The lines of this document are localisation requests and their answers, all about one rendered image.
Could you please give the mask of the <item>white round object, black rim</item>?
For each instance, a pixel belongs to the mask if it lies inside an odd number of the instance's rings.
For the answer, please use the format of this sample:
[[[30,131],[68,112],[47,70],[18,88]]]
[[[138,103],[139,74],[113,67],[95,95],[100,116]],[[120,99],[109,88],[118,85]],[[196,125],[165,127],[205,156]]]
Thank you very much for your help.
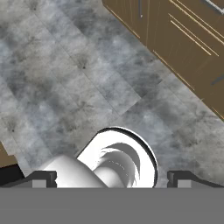
[[[99,130],[77,156],[57,155],[39,169],[55,172],[58,188],[153,188],[158,182],[152,148],[119,126]]]

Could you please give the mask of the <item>brown wooden cabinet, black base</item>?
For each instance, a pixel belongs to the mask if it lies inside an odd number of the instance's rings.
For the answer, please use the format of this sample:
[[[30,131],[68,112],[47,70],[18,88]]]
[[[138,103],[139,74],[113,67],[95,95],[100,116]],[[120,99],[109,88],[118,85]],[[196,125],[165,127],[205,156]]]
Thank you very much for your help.
[[[0,141],[0,186],[23,179],[25,175],[14,155],[9,155]]]

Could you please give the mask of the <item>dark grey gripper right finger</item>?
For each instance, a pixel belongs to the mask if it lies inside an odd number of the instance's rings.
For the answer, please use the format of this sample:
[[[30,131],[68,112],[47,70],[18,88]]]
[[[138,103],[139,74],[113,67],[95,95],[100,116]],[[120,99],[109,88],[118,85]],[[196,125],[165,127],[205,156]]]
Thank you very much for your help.
[[[167,179],[168,188],[224,188],[224,185],[199,178],[191,171],[168,171]]]

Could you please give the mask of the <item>brown wooden cupboard door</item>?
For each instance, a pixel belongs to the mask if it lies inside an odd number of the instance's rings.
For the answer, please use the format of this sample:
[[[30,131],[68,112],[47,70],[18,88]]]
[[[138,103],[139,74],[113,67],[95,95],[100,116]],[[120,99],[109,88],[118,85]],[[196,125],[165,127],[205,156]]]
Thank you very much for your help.
[[[146,45],[149,0],[142,0],[143,17],[139,17],[138,0],[102,0],[103,6],[118,18],[138,40]]]
[[[224,121],[224,15],[205,0],[150,0],[149,19],[150,49]]]

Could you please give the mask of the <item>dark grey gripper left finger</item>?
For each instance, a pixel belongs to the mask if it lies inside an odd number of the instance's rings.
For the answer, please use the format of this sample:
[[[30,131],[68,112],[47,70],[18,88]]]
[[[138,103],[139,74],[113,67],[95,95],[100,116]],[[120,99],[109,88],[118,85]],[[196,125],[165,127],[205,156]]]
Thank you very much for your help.
[[[34,171],[26,178],[2,185],[2,188],[56,188],[56,171]]]

